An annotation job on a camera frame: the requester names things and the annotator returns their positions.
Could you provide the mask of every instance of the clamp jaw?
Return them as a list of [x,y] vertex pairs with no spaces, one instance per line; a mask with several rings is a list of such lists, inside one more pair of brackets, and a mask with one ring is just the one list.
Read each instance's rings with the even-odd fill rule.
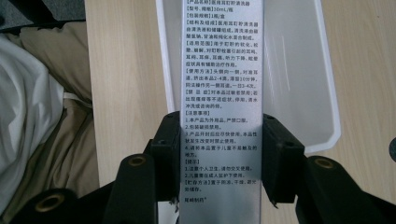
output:
[[[396,223],[396,206],[362,191],[338,162],[304,155],[277,119],[264,115],[262,184],[269,200],[294,203],[302,224]],[[180,181],[179,113],[166,115],[142,154],[125,158],[116,180],[80,199],[68,189],[34,197],[11,224],[158,223],[157,202],[176,203]]]

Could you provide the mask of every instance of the wooden surface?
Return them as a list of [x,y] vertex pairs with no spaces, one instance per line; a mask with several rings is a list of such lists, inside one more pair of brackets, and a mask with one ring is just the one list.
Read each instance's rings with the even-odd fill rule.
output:
[[[152,2],[86,1],[102,184],[115,177],[118,159],[143,149],[136,143],[146,144],[166,113]],[[342,136],[319,154],[339,161],[363,190],[396,203],[396,162],[389,156],[396,137],[396,1],[322,6]],[[275,209],[265,193],[262,201],[262,223],[297,223],[293,204]]]
[[87,0],[100,184],[143,152],[167,113],[154,0]]

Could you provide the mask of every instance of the white fabric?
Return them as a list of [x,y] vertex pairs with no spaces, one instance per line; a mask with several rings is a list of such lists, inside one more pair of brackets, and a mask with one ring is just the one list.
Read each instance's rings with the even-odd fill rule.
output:
[[63,93],[43,63],[0,35],[0,214],[58,123]]

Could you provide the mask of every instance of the screw hole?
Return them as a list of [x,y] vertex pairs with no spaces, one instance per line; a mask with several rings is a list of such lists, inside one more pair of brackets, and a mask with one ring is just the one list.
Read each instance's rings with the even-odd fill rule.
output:
[[315,160],[315,163],[322,168],[326,168],[326,169],[334,168],[334,164],[332,164],[331,161],[326,159],[318,158]]
[[64,202],[64,195],[57,193],[48,196],[35,205],[35,210],[40,213],[45,213],[57,208]]
[[133,157],[129,160],[129,164],[132,166],[139,166],[146,162],[146,158],[144,157]]

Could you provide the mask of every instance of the clear plastic box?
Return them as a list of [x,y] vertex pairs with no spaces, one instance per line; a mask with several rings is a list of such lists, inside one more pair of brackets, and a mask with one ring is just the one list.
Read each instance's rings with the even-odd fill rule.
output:
[[[181,0],[157,0],[166,99],[180,109]],[[329,149],[341,135],[320,0],[265,0],[264,106],[306,147]]]

